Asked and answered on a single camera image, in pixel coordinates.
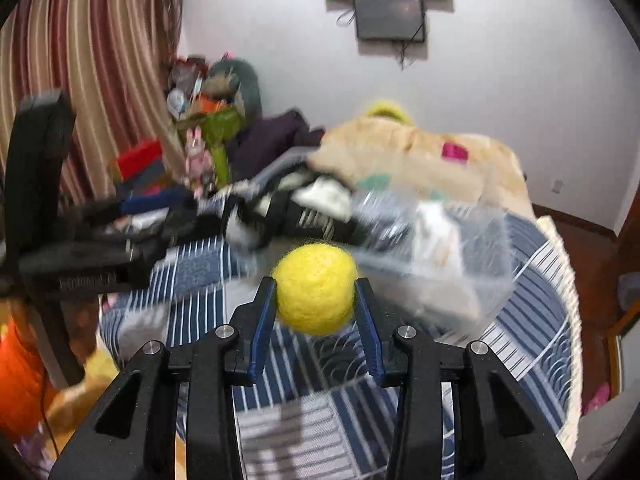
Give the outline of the person's left hand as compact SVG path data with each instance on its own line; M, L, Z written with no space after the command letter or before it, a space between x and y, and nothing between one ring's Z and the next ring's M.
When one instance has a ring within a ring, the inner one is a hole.
M11 297L8 303L8 331L1 338L1 434L9 444L17 444L35 432L58 389L47 378L24 301ZM75 315L70 348L85 363L96 351L99 303L93 299L73 304L70 310Z

